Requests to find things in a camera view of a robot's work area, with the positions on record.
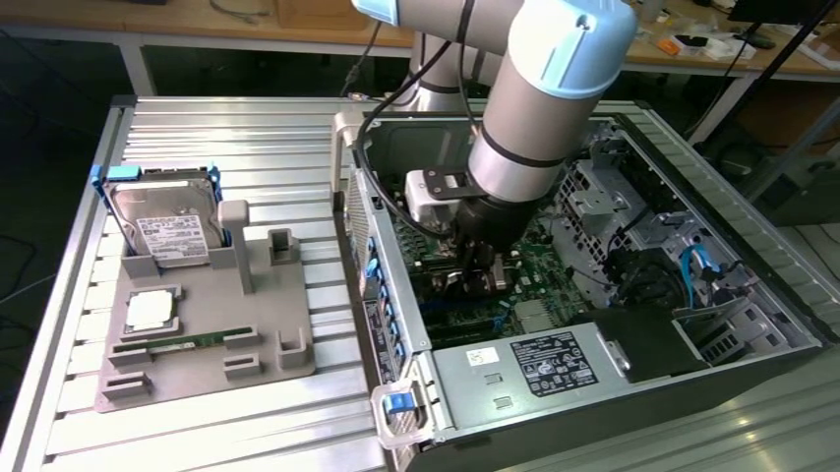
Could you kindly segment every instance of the light blue joint cap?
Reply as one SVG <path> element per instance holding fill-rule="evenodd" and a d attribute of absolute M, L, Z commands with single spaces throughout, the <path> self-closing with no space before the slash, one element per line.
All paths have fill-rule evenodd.
<path fill-rule="evenodd" d="M 621 0 L 525 0 L 510 25 L 510 61 L 547 94 L 589 98 L 619 77 L 636 30 Z"/>
<path fill-rule="evenodd" d="M 397 0 L 353 0 L 356 10 L 389 25 L 400 26 Z"/>

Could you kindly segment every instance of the circuit board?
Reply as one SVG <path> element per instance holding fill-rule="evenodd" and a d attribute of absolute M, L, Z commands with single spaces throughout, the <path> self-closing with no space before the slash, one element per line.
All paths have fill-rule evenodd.
<path fill-rule="evenodd" d="M 402 221 L 394 223 L 394 229 L 406 267 L 414 275 L 420 311 L 436 349 L 561 327 L 591 308 L 567 274 L 545 227 L 537 221 L 532 222 L 525 237 L 512 248 L 521 260 L 513 289 L 477 301 L 426 299 L 417 283 L 420 267 L 446 264 L 454 267 L 454 248 L 450 243 L 418 234 Z M 517 307 L 531 300 L 540 300 L 545 310 L 533 319 L 524 319 Z"/>

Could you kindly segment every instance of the wooden table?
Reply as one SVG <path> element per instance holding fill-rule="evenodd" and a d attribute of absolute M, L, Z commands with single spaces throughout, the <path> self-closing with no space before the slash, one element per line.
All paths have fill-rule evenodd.
<path fill-rule="evenodd" d="M 223 0 L 223 5 L 242 11 L 274 12 L 273 0 Z M 707 23 L 715 17 L 721 30 L 731 23 L 725 15 L 691 0 L 668 0 L 676 15 Z M 250 25 L 213 10 L 207 0 L 170 0 L 166 6 L 129 3 L 126 0 L 3 0 L 0 28 L 19 37 L 110 42 L 119 46 L 137 94 L 155 94 L 142 48 L 146 45 L 207 47 L 221 49 L 269 50 L 322 54 L 360 54 L 373 31 L 373 22 L 362 30 L 286 29 L 271 13 Z M 668 26 L 643 24 L 652 37 L 665 33 Z M 763 29 L 778 43 L 772 50 L 759 50 L 748 61 L 739 61 L 731 76 L 738 77 L 721 100 L 699 126 L 691 142 L 705 139 L 743 96 L 744 91 L 772 62 L 790 38 Z M 636 40 L 628 53 L 625 70 L 664 74 L 721 76 L 728 60 L 673 57 L 652 43 L 651 36 Z M 380 32 L 374 56 L 409 57 L 414 33 L 385 26 Z M 840 82 L 840 73 L 830 71 L 799 52 L 775 76 L 782 80 Z"/>

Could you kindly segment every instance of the table leg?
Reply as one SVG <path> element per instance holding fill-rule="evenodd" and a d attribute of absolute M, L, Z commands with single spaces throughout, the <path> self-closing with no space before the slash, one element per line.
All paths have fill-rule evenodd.
<path fill-rule="evenodd" d="M 704 121 L 697 126 L 692 137 L 688 139 L 689 145 L 707 140 L 759 76 L 760 74 L 758 72 L 751 72 L 744 77 L 735 79 L 732 84 L 730 84 L 724 95 L 721 95 L 721 99 L 713 105 L 707 118 L 704 118 Z"/>
<path fill-rule="evenodd" d="M 143 46 L 139 44 L 121 44 L 119 52 L 122 53 L 122 61 L 126 65 L 131 86 L 137 95 L 157 95 L 155 82 L 146 65 L 146 57 L 143 57 Z"/>

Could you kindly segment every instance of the hard drive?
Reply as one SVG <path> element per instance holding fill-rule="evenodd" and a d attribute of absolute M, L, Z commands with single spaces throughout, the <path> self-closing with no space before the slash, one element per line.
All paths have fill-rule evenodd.
<path fill-rule="evenodd" d="M 92 184 L 119 223 L 131 256 L 153 256 L 159 267 L 207 264 L 209 251 L 227 244 L 218 219 L 215 166 L 150 169 L 115 166 Z"/>

